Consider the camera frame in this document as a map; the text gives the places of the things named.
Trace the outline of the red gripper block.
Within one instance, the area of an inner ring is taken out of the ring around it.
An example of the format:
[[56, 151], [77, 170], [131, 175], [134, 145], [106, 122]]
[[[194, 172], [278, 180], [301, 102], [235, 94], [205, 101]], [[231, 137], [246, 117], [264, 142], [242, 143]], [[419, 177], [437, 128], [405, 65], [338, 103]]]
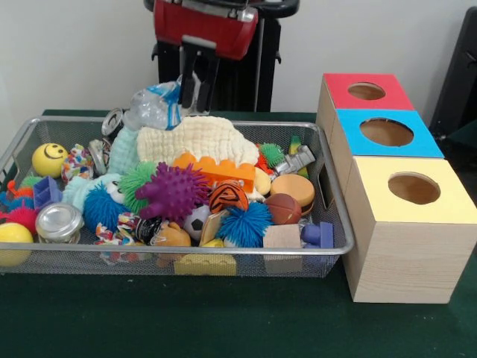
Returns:
[[[183, 45], [182, 108], [190, 108], [194, 97], [193, 71], [197, 58], [194, 45], [212, 49], [218, 57], [240, 60], [249, 49], [259, 19], [254, 7], [235, 10], [201, 1], [155, 1], [153, 13], [156, 38]], [[214, 54], [206, 58], [206, 77], [200, 84], [197, 100], [200, 113], [210, 110], [220, 63]]]

